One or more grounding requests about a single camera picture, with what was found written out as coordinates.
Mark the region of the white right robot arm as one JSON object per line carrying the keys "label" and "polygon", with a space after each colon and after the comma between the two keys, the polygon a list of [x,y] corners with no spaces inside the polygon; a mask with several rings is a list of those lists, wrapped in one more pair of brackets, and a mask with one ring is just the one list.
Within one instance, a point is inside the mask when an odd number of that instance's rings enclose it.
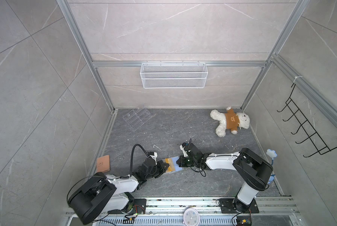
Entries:
{"label": "white right robot arm", "polygon": [[203,177],[207,170],[234,170],[244,180],[244,184],[236,194],[233,206],[236,211],[244,212],[250,208],[256,195],[264,191],[272,176],[272,164],[261,158],[248,148],[239,152],[216,154],[202,153],[193,143],[182,143],[180,149],[183,155],[179,156],[177,164],[182,168],[191,168]]}

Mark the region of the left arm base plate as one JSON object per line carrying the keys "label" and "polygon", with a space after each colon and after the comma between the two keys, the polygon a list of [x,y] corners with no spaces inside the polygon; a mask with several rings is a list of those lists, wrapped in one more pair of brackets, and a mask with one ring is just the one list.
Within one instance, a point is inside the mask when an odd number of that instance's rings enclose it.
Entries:
{"label": "left arm base plate", "polygon": [[134,201],[129,201],[127,206],[123,210],[112,210],[108,211],[110,214],[124,214],[124,215],[133,215],[133,214],[145,214],[146,212],[146,199],[135,199]]}

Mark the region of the orange credit card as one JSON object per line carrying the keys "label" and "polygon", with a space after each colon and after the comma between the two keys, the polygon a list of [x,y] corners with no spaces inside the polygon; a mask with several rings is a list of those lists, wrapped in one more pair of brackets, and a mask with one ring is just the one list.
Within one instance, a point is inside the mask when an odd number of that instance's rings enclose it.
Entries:
{"label": "orange credit card", "polygon": [[167,158],[166,159],[166,163],[169,164],[167,172],[174,172],[174,171],[176,171],[175,166],[174,166],[174,161],[172,160],[172,158]]}

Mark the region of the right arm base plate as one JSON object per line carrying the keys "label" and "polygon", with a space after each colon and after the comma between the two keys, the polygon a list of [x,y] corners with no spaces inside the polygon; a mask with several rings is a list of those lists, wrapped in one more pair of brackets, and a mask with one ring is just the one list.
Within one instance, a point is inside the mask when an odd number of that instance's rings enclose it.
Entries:
{"label": "right arm base plate", "polygon": [[249,205],[242,203],[236,198],[221,198],[218,200],[221,212],[227,213],[259,213],[256,200],[253,199]]}

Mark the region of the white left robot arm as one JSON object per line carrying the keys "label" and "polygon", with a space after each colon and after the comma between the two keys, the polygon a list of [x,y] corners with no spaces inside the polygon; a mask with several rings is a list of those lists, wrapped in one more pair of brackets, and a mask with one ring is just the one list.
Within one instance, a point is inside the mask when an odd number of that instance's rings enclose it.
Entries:
{"label": "white left robot arm", "polygon": [[150,155],[128,176],[117,177],[97,172],[67,197],[67,204],[84,225],[97,220],[104,211],[128,213],[135,200],[132,193],[142,188],[147,180],[160,177],[168,169],[167,161],[156,160],[155,156]]}

